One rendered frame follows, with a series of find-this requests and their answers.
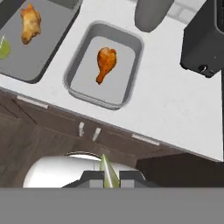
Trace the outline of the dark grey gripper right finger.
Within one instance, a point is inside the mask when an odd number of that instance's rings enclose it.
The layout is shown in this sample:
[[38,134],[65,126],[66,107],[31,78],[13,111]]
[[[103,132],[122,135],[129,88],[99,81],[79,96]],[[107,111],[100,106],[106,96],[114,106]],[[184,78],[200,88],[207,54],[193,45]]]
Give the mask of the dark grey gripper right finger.
[[156,184],[144,179],[140,171],[119,171],[121,188],[155,188]]

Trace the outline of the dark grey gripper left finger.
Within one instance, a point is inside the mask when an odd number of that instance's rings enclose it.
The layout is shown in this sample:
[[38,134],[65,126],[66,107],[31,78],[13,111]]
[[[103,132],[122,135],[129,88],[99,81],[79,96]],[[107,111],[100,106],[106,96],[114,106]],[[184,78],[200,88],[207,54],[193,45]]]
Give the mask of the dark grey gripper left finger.
[[64,188],[103,188],[103,171],[84,171],[80,179],[64,185]]

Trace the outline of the green lemon wedge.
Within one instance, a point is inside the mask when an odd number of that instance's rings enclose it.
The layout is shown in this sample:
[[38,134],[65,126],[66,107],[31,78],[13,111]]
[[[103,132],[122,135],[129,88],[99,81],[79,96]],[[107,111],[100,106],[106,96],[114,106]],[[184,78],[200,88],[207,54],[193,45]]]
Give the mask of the green lemon wedge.
[[101,155],[100,171],[104,172],[103,185],[105,188],[118,188],[120,186],[120,180],[104,154]]
[[5,60],[11,53],[11,44],[6,39],[5,36],[2,36],[0,41],[0,59]]

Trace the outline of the light grey tupperware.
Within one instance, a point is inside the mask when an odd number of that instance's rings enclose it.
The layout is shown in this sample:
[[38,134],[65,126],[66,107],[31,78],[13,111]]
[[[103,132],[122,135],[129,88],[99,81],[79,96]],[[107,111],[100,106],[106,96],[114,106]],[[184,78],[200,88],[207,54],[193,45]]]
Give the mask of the light grey tupperware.
[[[103,47],[116,51],[117,62],[102,84],[98,84],[97,54]],[[75,98],[118,110],[130,101],[143,49],[143,40],[134,32],[105,21],[94,21],[73,54],[63,84]]]

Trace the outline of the orange chicken drumstick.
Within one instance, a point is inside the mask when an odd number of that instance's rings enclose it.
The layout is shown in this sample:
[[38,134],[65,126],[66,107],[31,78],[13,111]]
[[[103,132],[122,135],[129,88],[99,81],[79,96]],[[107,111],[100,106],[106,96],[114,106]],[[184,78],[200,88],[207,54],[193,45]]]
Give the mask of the orange chicken drumstick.
[[105,76],[116,66],[116,50],[103,47],[97,54],[97,64],[100,72],[96,82],[101,85]]

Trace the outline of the golden brown chicken drumstick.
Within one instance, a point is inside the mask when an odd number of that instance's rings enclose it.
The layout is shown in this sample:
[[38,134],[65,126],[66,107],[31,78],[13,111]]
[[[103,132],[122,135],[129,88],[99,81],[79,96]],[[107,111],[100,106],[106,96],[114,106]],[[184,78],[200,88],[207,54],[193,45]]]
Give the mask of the golden brown chicken drumstick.
[[28,45],[34,37],[41,33],[41,16],[29,3],[25,9],[21,10],[20,17],[22,19],[21,40],[24,45]]

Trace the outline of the brown wooden cupboard door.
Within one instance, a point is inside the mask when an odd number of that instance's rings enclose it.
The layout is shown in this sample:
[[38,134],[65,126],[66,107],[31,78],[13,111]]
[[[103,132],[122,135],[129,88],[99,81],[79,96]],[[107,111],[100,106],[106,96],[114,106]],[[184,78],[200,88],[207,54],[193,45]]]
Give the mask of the brown wooden cupboard door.
[[38,159],[80,151],[82,144],[79,138],[0,115],[0,187],[22,187]]
[[135,168],[137,158],[128,152],[127,144],[120,136],[101,133],[97,140],[86,140],[83,144],[86,151],[94,153],[99,158],[104,154],[110,162]]

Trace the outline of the brown wooden drawer front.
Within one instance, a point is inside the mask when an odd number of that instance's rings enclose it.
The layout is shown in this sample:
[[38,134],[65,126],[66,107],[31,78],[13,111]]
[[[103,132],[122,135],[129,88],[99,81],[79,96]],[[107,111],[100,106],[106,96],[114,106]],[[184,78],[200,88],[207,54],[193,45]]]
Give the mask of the brown wooden drawer front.
[[108,125],[100,125],[101,132],[97,137],[97,144],[101,153],[112,157],[115,161],[158,159],[184,156],[182,150],[163,143],[147,143],[143,140],[135,139],[130,132],[116,129]]
[[2,90],[0,90],[0,105],[12,116],[25,122],[37,124],[70,137],[80,137],[78,127],[81,120],[75,115],[52,107],[45,109],[20,101],[14,94]]

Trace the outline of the white round object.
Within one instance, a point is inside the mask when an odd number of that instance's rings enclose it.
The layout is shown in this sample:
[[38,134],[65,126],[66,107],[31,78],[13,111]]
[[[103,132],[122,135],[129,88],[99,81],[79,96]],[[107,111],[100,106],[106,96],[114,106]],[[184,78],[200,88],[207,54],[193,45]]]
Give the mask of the white round object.
[[[80,179],[84,171],[99,171],[100,162],[101,157],[84,151],[71,152],[64,156],[42,157],[25,175],[23,188],[64,188],[65,185]],[[111,165],[119,180],[119,171],[138,171],[124,164]]]

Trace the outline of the dark brown panel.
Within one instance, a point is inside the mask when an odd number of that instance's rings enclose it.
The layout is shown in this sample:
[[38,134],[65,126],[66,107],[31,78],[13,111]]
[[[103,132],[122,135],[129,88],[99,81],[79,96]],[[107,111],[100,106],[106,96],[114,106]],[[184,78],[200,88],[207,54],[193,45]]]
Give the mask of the dark brown panel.
[[183,153],[138,159],[136,168],[162,187],[224,187],[224,162]]

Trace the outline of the black countertop appliance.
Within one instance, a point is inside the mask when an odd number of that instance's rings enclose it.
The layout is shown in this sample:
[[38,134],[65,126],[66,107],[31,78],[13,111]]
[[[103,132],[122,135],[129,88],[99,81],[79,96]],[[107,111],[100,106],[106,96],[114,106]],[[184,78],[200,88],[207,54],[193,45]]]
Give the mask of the black countertop appliance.
[[206,0],[184,29],[179,64],[207,78],[224,68],[224,0]]

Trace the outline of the grey cylinder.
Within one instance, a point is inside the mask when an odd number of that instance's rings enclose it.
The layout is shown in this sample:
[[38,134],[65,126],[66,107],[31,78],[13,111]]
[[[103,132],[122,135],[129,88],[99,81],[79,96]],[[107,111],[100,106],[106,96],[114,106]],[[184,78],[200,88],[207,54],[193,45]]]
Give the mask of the grey cylinder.
[[141,32],[153,32],[164,20],[174,0],[137,0],[135,26]]

